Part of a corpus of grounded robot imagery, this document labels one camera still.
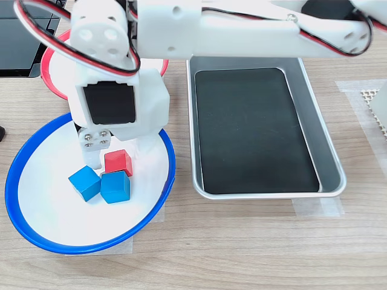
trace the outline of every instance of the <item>black monitor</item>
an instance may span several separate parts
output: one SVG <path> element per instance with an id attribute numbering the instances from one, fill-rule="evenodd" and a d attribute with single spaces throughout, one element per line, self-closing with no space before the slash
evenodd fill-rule
<path id="1" fill-rule="evenodd" d="M 66 0 L 52 0 L 64 5 Z M 46 49 L 23 27 L 13 11 L 14 0 L 0 0 L 0 77 L 37 77 Z M 55 33 L 59 18 L 45 10 L 29 6 L 36 22 Z"/>

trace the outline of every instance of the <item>blue cube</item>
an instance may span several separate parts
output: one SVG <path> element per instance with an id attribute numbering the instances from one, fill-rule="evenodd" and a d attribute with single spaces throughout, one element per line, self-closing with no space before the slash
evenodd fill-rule
<path id="1" fill-rule="evenodd" d="M 101 195 L 109 204 L 130 200 L 131 182 L 125 171 L 102 175 Z"/>
<path id="2" fill-rule="evenodd" d="M 89 201 L 101 191 L 101 178 L 88 166 L 71 175 L 68 180 L 85 201 Z"/>

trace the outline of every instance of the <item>silver tray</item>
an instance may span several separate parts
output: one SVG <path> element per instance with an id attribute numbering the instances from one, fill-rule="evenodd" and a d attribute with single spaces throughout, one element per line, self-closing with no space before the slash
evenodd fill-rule
<path id="1" fill-rule="evenodd" d="M 205 191 L 201 170 L 195 75 L 199 71 L 278 68 L 284 74 L 300 126 L 319 180 L 318 192 L 228 193 Z M 192 182 L 195 190 L 209 199 L 330 198 L 343 192 L 346 176 L 332 144 L 301 59 L 193 57 L 187 61 L 188 107 Z"/>

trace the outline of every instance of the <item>white robotic arm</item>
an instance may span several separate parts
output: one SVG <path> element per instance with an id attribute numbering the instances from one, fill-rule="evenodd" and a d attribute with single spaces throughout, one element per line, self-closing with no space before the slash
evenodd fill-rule
<path id="1" fill-rule="evenodd" d="M 300 4 L 306 2 L 233 1 L 202 7 L 201 1 L 196 0 L 141 0 L 138 51 L 143 57 L 169 59 L 189 59 L 191 55 L 340 57 L 359 54 L 369 46 L 372 28 L 365 18 L 319 19 L 301 13 Z M 286 4 L 298 11 L 276 4 Z M 327 48 L 309 34 L 344 53 Z"/>
<path id="2" fill-rule="evenodd" d="M 72 47 L 40 30 L 24 2 L 71 18 Z M 168 122 L 168 91 L 156 69 L 140 69 L 140 57 L 357 56 L 371 44 L 373 25 L 387 31 L 387 1 L 344 2 L 336 19 L 315 17 L 321 0 L 77 0 L 72 15 L 48 0 L 16 0 L 15 12 L 40 41 L 77 62 L 78 95 L 69 105 L 85 161 L 98 169 L 112 134 L 144 149 Z"/>

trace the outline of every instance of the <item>wood grain surface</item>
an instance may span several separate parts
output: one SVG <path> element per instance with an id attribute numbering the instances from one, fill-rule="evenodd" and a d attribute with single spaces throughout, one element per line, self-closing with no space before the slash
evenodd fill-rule
<path id="1" fill-rule="evenodd" d="M 58 33 L 68 29 L 61 23 Z M 165 221 L 133 253 L 63 256 L 27 242 L 4 204 L 7 172 L 40 127 L 69 111 L 40 78 L 0 79 L 0 289 L 387 289 L 387 183 L 336 80 L 387 78 L 387 38 L 353 59 L 305 66 L 348 177 L 341 217 L 296 216 L 291 200 L 213 202 L 192 188 L 184 62 L 171 61 L 166 130 L 177 157 Z"/>

